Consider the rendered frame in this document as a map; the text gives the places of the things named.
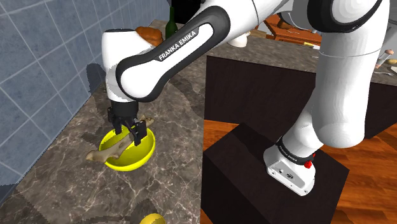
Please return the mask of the yellow bowl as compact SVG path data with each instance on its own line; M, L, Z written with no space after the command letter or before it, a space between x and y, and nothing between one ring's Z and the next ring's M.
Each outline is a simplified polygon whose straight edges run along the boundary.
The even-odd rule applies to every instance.
M108 158L105 164L116 170L116 171L133 171L144 165L152 156L156 139L151 129L147 128L146 137L141 139L141 143L137 146L134 143L130 143L129 146L123 151L119 159ZM105 150L122 140L125 136L128 136L129 130L126 127L122 127L122 133L116 135L115 130L109 131L102 139L99 145L99 151Z

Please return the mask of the beige bone-shaped tool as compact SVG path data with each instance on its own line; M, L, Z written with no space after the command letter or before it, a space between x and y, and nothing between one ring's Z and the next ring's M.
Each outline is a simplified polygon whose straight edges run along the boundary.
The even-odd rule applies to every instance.
M106 162L108 158L119 159L122 153L131 145L134 144L135 136L128 132L124 137L121 134L115 135L106 140L105 143L109 146L100 151L89 151L85 157L86 160Z

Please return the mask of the brown bread loaf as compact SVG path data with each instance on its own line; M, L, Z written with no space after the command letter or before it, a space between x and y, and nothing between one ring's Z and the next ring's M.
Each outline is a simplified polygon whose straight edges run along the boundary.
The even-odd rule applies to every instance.
M139 26L136 28L136 32L138 35L140 35L140 37L154 46L158 46L164 41L162 33L159 29Z

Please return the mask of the yellow round fruit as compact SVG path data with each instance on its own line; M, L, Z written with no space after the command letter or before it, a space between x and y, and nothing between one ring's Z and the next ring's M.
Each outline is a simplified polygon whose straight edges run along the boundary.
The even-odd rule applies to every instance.
M145 216L139 224L167 224L164 217L157 213Z

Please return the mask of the dark green bottle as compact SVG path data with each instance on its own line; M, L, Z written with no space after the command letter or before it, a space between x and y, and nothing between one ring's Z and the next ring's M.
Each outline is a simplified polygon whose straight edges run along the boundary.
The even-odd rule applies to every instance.
M171 6L169 8L169 21L165 26L165 38L169 39L177 30L178 27L175 22L175 11L174 7Z

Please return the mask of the dark robot stand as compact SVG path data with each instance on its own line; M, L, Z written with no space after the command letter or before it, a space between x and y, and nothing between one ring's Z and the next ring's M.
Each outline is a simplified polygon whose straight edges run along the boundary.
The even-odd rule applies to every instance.
M272 142L245 123L204 122L201 209L212 224L354 224L337 209L349 170L316 151L313 190L299 196L267 174Z

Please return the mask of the dark kitchen island cabinet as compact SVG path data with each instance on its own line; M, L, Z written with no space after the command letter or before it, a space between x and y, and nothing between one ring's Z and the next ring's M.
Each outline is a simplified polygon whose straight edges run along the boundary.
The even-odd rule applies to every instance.
M306 71L208 56L204 118L245 123L276 141L306 105L315 77Z

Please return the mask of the white cup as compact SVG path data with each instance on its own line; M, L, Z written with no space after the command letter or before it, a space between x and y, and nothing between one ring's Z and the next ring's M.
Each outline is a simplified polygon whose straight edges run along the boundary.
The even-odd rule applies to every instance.
M228 42L229 45L237 47L237 48L244 48L247 45L247 36L248 34L242 34Z

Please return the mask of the grey shaker with tan cap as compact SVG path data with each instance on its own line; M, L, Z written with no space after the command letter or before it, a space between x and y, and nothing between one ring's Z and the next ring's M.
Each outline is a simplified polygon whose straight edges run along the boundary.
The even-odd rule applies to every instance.
M393 50L385 50L375 63L375 68L378 69L391 55L394 54Z

